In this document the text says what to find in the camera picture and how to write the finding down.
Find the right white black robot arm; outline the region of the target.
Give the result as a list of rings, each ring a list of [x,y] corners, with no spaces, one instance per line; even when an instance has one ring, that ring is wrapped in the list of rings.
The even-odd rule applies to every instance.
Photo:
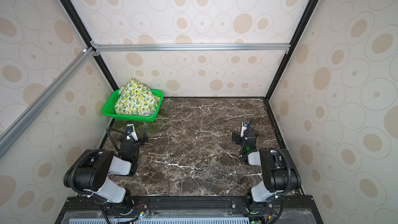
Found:
[[[232,142],[240,146],[241,161],[261,168],[262,180],[247,193],[248,204],[267,203],[300,189],[301,177],[287,149],[256,148],[258,134],[244,127],[232,133]]]

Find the lemon print skirt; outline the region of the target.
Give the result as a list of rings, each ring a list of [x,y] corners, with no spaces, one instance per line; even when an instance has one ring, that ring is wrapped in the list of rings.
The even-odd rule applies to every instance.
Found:
[[[147,117],[155,114],[158,108],[159,98],[134,78],[121,87],[118,94],[116,114]]]

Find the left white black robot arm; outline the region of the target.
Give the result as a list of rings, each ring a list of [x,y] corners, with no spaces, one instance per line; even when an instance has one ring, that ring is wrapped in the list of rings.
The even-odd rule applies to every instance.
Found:
[[[148,142],[126,135],[120,140],[118,153],[104,149],[87,149],[64,176],[64,186],[87,197],[98,197],[105,203],[120,204],[127,200],[127,189],[118,186],[108,176],[134,176],[139,165],[140,147]]]

